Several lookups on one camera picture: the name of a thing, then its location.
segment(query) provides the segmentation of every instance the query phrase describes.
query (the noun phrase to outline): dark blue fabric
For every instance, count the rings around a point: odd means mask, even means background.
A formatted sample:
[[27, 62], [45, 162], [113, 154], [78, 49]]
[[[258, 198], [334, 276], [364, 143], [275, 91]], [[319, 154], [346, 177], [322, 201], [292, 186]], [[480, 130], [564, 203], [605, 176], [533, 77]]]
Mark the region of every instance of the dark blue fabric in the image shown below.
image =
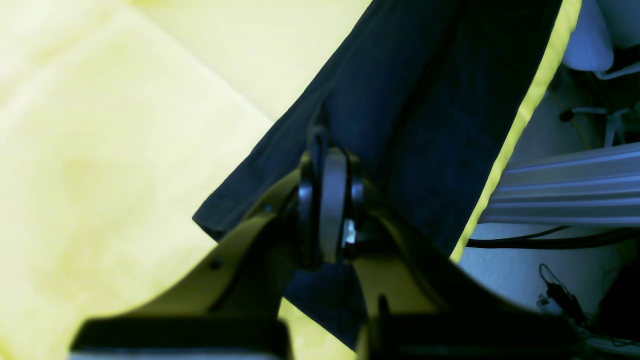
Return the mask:
[[[322, 122], [398, 212], [450, 253], [535, 75], [561, 0], [374, 0], [301, 97], [202, 204], [214, 239], [293, 171]], [[366, 319], [347, 265], [285, 293], [353, 348]]]

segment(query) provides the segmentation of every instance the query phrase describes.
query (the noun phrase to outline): yellow fabric edge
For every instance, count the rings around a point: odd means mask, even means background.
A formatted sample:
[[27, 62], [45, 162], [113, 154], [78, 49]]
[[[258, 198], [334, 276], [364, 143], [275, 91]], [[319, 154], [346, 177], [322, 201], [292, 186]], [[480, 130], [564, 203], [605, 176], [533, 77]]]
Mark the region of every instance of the yellow fabric edge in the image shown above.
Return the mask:
[[468, 239], [474, 232], [478, 220], [480, 219], [480, 215], [484, 209], [486, 209], [486, 206], [489, 203], [489, 198], [500, 181], [502, 171], [507, 166], [507, 162], [513, 154], [513, 149], [515, 148], [520, 135], [522, 135], [522, 131], [524, 131], [527, 123], [529, 123], [529, 119], [531, 119], [533, 111], [542, 101], [549, 83], [553, 79], [558, 66], [560, 66], [560, 62], [562, 61], [566, 46], [569, 42], [569, 36], [575, 29], [575, 25], [578, 22], [578, 15], [581, 7], [582, 0], [564, 0], [560, 5], [560, 11], [558, 12], [556, 23], [551, 31], [551, 36], [549, 37], [547, 48], [542, 56], [542, 60], [540, 61], [540, 66], [538, 66], [538, 71], [536, 71], [536, 75], [531, 82], [531, 86], [520, 104], [518, 113], [513, 121], [513, 125], [511, 126], [504, 144], [502, 145], [502, 149], [498, 153], [496, 160], [493, 162], [493, 167], [489, 173], [489, 177], [486, 181], [482, 194], [476, 203], [476, 207], [471, 213], [467, 225], [462, 231], [462, 235], [460, 235], [458, 243], [449, 257], [451, 261], [458, 263], [462, 258]]

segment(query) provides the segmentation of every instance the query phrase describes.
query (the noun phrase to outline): black mount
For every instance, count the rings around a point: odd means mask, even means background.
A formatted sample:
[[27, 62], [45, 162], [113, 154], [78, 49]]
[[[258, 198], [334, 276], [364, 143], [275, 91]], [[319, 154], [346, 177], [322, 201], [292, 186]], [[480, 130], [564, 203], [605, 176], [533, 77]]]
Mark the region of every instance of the black mount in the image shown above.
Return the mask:
[[85, 323], [73, 352], [268, 355], [292, 359], [277, 320], [295, 271], [347, 261], [369, 322], [359, 359], [571, 359], [569, 322], [487, 292], [405, 222], [350, 152], [312, 133], [298, 169], [274, 184], [183, 280], [125, 315]]

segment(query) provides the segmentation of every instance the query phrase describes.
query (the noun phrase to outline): black cable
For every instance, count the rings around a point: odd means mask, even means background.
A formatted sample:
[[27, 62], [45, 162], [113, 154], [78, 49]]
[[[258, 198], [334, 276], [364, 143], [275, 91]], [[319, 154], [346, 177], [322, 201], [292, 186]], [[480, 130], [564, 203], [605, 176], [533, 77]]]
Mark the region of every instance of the black cable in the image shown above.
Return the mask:
[[586, 341], [588, 339], [601, 339], [601, 340], [610, 341], [611, 346], [613, 347], [628, 347], [628, 346], [640, 347], [640, 341], [623, 340], [623, 339], [615, 338], [613, 336], [594, 334], [583, 327], [577, 327], [577, 330], [581, 338], [583, 339], [583, 341]]
[[[547, 278], [545, 277], [545, 274], [542, 273], [542, 269], [547, 269], [547, 272], [549, 273], [549, 275], [551, 275], [551, 278], [553, 281], [549, 281], [547, 280]], [[551, 271], [551, 269], [549, 268], [549, 266], [547, 266], [547, 264], [540, 264], [540, 266], [538, 267], [538, 272], [540, 273], [540, 277], [542, 278], [542, 281], [544, 281], [547, 286], [549, 284], [557, 284], [562, 286], [562, 289], [567, 292], [567, 294], [570, 294], [571, 292], [569, 291], [569, 289], [566, 288], [566, 286], [562, 283], [562, 281], [560, 281], [556, 275]]]
[[[560, 227], [548, 231], [557, 232]], [[600, 234], [578, 236], [574, 238], [558, 239], [536, 239], [542, 235], [533, 234], [528, 236], [518, 236], [516, 238], [505, 238], [495, 240], [469, 239], [468, 247], [480, 249], [540, 249], [540, 250], [563, 250], [563, 249], [585, 249], [590, 247], [600, 247], [629, 240], [640, 235], [638, 227], [622, 227], [620, 229], [606, 231]]]
[[511, 238], [501, 238], [501, 239], [487, 239], [487, 240], [469, 239], [469, 241], [520, 241], [520, 240], [530, 240], [530, 239], [533, 239], [533, 238], [539, 238], [539, 237], [544, 236], [544, 235], [557, 233], [558, 231], [562, 231], [562, 230], [565, 230], [565, 229], [568, 229], [568, 228], [570, 228], [570, 226], [558, 226], [558, 227], [554, 227], [553, 229], [544, 230], [544, 231], [541, 231], [540, 233], [535, 233], [535, 234], [514, 236], [514, 237], [511, 237]]

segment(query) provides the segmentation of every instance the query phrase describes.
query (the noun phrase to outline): yellow background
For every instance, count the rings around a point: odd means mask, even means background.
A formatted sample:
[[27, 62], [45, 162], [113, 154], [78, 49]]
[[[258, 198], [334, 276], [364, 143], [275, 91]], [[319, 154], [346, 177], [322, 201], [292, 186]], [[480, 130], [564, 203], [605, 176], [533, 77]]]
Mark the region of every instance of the yellow background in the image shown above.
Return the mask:
[[[0, 359], [65, 358], [84, 319], [209, 252], [192, 214], [367, 5], [0, 0]], [[563, 8], [456, 259], [559, 64], [579, 0]], [[288, 302], [281, 316], [299, 359], [353, 357]]]

